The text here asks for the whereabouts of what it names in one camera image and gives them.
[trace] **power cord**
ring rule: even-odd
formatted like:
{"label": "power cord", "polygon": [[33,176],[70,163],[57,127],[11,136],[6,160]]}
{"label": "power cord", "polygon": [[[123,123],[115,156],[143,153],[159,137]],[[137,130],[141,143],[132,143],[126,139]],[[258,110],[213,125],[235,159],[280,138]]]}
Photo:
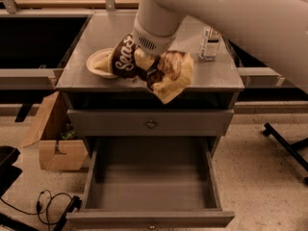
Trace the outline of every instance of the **power cord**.
{"label": "power cord", "polygon": [[[40,198],[41,198],[41,196],[42,196],[44,193],[46,193],[46,192],[49,193],[50,199],[49,199],[49,201],[48,201],[48,203],[47,203],[46,208],[42,211],[42,210],[41,210],[41,209],[42,209],[42,205],[41,205],[41,203],[40,203]],[[54,196],[51,194],[51,192],[50,192],[49,190],[44,190],[44,191],[40,192],[40,194],[39,194],[39,196],[38,196],[37,206],[36,206],[36,208],[37,208],[37,212],[36,212],[36,213],[28,213],[28,212],[22,211],[22,210],[20,210],[20,209],[18,209],[18,208],[16,208],[16,207],[14,207],[12,204],[9,204],[8,202],[6,202],[2,197],[0,197],[0,200],[1,200],[4,204],[8,205],[9,207],[15,209],[16,211],[18,211],[18,212],[20,212],[20,213],[23,213],[23,214],[26,214],[26,215],[38,215],[39,221],[40,221],[41,223],[45,224],[45,225],[48,225],[48,230],[50,230],[50,226],[51,226],[51,225],[56,225],[56,224],[58,224],[58,221],[56,221],[56,222],[50,222],[49,214],[48,214],[48,213],[49,213],[49,208],[50,208],[50,205],[51,205],[52,201],[53,201],[57,196],[60,196],[60,195],[66,195],[66,196],[69,197],[70,200],[72,199],[72,197],[71,197],[69,194],[65,193],[65,192],[59,192],[59,193],[57,193],[57,194],[54,195]],[[43,220],[43,219],[41,218],[41,216],[40,216],[41,214],[44,214],[44,213],[46,214],[46,216],[45,216],[45,217],[46,217],[46,221]]]}

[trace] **drawer handle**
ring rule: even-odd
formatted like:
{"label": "drawer handle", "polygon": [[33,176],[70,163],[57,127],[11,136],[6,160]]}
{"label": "drawer handle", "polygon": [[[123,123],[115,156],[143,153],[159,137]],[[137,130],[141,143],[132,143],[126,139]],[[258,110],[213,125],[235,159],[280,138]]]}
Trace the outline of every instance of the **drawer handle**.
{"label": "drawer handle", "polygon": [[157,123],[150,119],[149,121],[147,121],[146,126],[147,126],[148,129],[153,129],[157,126]]}

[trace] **closed drawer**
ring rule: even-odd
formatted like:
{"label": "closed drawer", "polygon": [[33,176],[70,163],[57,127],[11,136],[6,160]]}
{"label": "closed drawer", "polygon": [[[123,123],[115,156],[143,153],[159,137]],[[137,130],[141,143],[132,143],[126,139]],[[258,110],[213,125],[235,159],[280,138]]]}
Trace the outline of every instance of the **closed drawer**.
{"label": "closed drawer", "polygon": [[225,227],[207,141],[108,137],[94,148],[75,228]]}
{"label": "closed drawer", "polygon": [[69,110],[80,136],[223,136],[232,110]]}

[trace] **white plate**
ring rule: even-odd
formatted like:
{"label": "white plate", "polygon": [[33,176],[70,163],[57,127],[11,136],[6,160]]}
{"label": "white plate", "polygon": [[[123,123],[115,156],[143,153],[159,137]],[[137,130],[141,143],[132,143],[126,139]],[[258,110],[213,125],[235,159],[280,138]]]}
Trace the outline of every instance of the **white plate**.
{"label": "white plate", "polygon": [[113,49],[103,49],[103,50],[99,50],[96,51],[95,53],[93,53],[92,55],[90,55],[90,57],[87,60],[87,68],[90,72],[100,75],[106,79],[114,79],[117,78],[116,75],[109,73],[109,72],[105,72],[103,70],[99,70],[99,69],[95,69],[93,68],[93,66],[97,63],[102,61],[104,58],[107,58],[108,54],[112,51]]}

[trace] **table top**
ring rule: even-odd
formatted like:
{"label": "table top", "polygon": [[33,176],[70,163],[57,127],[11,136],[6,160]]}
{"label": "table top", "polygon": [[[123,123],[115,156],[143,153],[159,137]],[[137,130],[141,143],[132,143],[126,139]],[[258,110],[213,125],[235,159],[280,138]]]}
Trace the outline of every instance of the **table top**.
{"label": "table top", "polygon": [[[114,48],[131,33],[137,10],[117,10],[108,13],[96,12],[78,41],[62,77],[57,84],[61,91],[134,91],[147,90],[143,81],[127,79],[104,79],[87,69],[87,59],[96,51]],[[191,52],[194,59],[192,84],[186,90],[196,91],[241,91],[244,84],[234,62],[220,41],[214,62],[198,59],[203,23],[186,17],[177,38],[170,49]]]}

